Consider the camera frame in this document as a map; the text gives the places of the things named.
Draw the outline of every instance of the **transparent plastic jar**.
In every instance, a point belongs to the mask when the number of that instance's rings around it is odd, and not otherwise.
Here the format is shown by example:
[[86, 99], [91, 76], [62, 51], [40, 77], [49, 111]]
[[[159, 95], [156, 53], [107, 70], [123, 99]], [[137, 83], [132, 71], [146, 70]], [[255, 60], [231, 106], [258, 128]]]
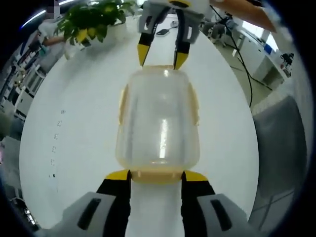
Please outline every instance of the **transparent plastic jar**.
[[134, 181], [178, 180], [199, 160], [198, 101], [187, 75], [144, 67], [122, 93], [116, 156]]

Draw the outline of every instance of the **white tabletop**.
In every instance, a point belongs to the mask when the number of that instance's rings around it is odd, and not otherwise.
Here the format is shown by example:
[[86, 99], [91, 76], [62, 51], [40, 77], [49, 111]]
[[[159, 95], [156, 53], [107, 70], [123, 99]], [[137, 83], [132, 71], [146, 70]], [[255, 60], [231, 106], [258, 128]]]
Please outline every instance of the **white tabletop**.
[[[169, 28], [168, 17], [159, 29]], [[119, 98], [129, 76], [140, 69], [136, 20], [129, 19], [124, 43], [109, 51], [61, 58], [39, 88], [29, 110], [20, 148], [23, 197], [43, 228], [105, 175], [122, 169], [115, 159]], [[176, 29], [156, 37], [146, 64], [173, 62]], [[258, 182], [258, 146], [242, 88], [220, 52], [203, 35], [181, 68], [199, 99], [200, 161], [192, 169], [207, 176], [247, 217]]]

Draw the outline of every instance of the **cable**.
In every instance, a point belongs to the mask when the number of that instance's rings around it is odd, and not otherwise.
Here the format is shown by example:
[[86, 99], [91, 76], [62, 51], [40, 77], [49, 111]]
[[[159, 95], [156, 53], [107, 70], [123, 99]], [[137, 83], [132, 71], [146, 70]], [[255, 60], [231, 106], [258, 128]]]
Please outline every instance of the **cable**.
[[[223, 18], [221, 17], [221, 15], [213, 8], [213, 6], [210, 5], [210, 7], [211, 7], [211, 8], [213, 9], [213, 11], [219, 16], [219, 18], [221, 18], [221, 20], [223, 20]], [[246, 73], [247, 73], [247, 77], [248, 77], [248, 81], [249, 81], [249, 86], [250, 86], [250, 103], [249, 103], [249, 107], [251, 107], [251, 104], [252, 104], [252, 85], [251, 85], [251, 80], [250, 80], [250, 77], [251, 77], [251, 76], [250, 76], [250, 74], [249, 74], [249, 72], [248, 72], [248, 69], [247, 69], [247, 67], [246, 67], [246, 65], [245, 65], [245, 62], [244, 62], [244, 60], [243, 60], [243, 58], [242, 58], [242, 55], [241, 55], [241, 53], [240, 53], [240, 51], [239, 51], [239, 48], [237, 47], [237, 44], [236, 44], [236, 42], [235, 42], [235, 40], [234, 40], [234, 38], [233, 38], [232, 31], [228, 28], [228, 26], [226, 25], [226, 22], [224, 23], [224, 25], [225, 25], [226, 29], [227, 29], [228, 31], [230, 31], [230, 37], [231, 37], [231, 39], [232, 39], [232, 41], [233, 41], [233, 43], [234, 43], [235, 49], [237, 50], [237, 52], [238, 52], [238, 54], [239, 54], [239, 56], [240, 56], [241, 64], [243, 65], [243, 67], [245, 68]]]

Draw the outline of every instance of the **smartphone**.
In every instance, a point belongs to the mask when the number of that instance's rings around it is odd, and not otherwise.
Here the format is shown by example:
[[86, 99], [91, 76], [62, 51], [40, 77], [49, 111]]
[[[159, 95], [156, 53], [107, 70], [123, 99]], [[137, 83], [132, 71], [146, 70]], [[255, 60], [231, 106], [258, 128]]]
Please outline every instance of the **smartphone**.
[[158, 31], [156, 33], [157, 36], [166, 36], [170, 33], [170, 31], [168, 29], [162, 29], [161, 31]]

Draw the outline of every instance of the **black wire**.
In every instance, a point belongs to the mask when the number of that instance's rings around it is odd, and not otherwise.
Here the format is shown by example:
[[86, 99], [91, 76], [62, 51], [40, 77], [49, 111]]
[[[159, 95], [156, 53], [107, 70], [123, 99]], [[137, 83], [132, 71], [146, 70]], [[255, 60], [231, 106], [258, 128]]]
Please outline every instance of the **black wire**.
[[[211, 7], [211, 8], [213, 9], [213, 11], [215, 11], [215, 13], [221, 18], [221, 20], [223, 20], [223, 18], [221, 17], [221, 15], [213, 8], [213, 6], [210, 5], [210, 7]], [[233, 38], [232, 31], [228, 28], [228, 26], [226, 25], [226, 23], [224, 23], [224, 25], [225, 25], [226, 29], [227, 29], [228, 31], [230, 31], [230, 37], [231, 37], [231, 39], [232, 39], [232, 41], [233, 41], [233, 43], [234, 43], [235, 49], [237, 50], [237, 52], [238, 52], [238, 54], [239, 54], [239, 56], [240, 56], [241, 64], [243, 65], [243, 67], [245, 68], [245, 70], [246, 70], [246, 72], [247, 72], [247, 77], [248, 77], [249, 86], [250, 86], [250, 103], [249, 103], [249, 107], [251, 107], [251, 104], [252, 104], [252, 85], [251, 85], [251, 81], [250, 81], [250, 77], [251, 77], [251, 76], [250, 76], [250, 74], [249, 74], [249, 72], [248, 72], [248, 69], [247, 69], [247, 67], [246, 67], [246, 65], [245, 65], [245, 62], [243, 61], [242, 55], [241, 55], [241, 53], [240, 53], [240, 50], [239, 50], [239, 48], [237, 47], [237, 44], [236, 44], [236, 42], [235, 42], [235, 40], [234, 40], [234, 38]]]

